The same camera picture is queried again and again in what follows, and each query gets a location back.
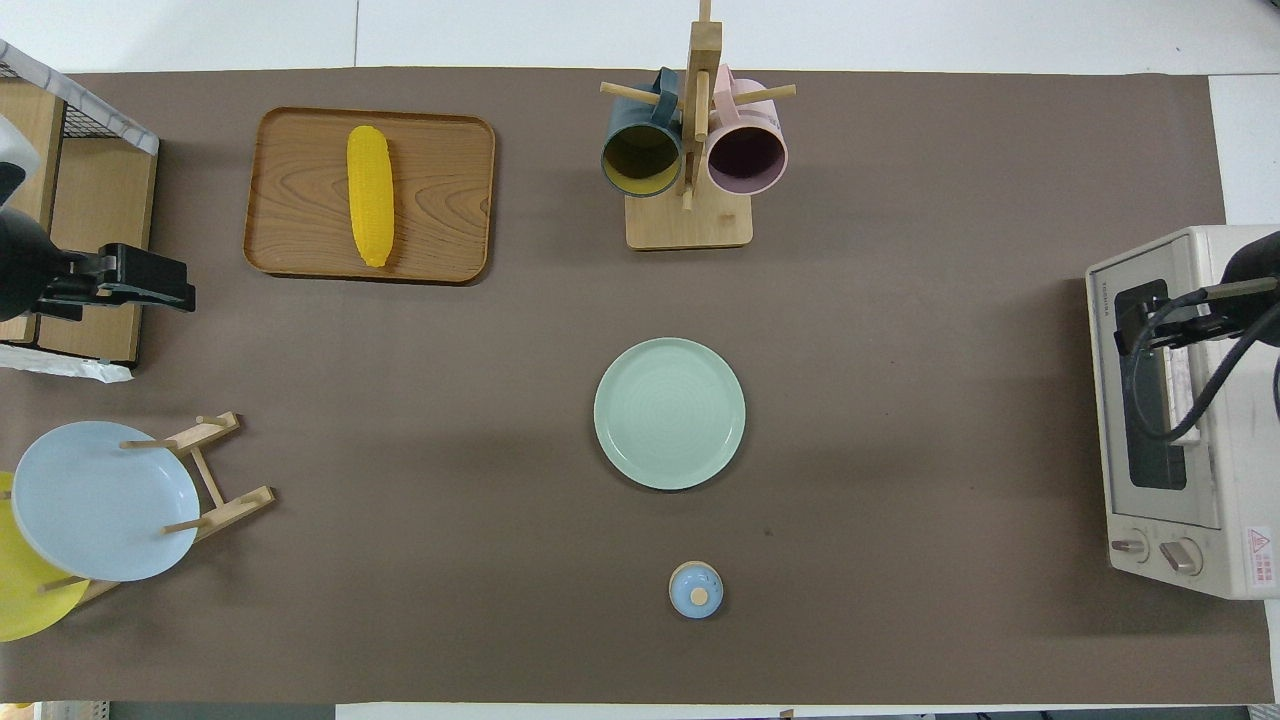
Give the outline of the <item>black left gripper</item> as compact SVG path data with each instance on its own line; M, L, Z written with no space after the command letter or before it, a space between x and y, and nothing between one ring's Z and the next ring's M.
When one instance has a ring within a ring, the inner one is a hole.
M184 263L128 243L106 243L96 252L64 251L61 265L36 302L36 313L81 322L86 306L128 304L196 309L196 288Z

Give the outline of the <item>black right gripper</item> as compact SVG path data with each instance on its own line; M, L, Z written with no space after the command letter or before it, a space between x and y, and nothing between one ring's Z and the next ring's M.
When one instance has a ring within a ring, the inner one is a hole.
M1224 295L1210 286L1170 299L1155 292L1155 284L1121 292L1133 302L1117 306L1117 327L1114 341L1119 357L1130 357L1146 347L1183 348L1208 340L1238 337L1251 325L1251 301L1242 295ZM1206 315L1181 320L1171 315L1187 307L1206 305Z

